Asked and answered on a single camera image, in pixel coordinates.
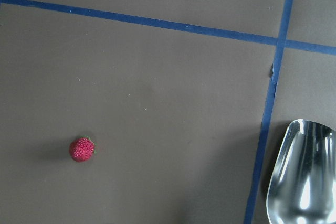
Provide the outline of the red strawberry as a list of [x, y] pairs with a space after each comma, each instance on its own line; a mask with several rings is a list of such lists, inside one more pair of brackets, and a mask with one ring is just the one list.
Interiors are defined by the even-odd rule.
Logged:
[[81, 136], [70, 143], [68, 151], [73, 161], [85, 162], [96, 152], [96, 143], [88, 136]]

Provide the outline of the shiny metal scoop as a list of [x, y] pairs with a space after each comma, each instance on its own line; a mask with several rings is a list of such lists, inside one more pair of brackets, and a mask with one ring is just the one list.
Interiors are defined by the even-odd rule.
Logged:
[[270, 223], [335, 223], [335, 130], [304, 119], [289, 124], [266, 210]]

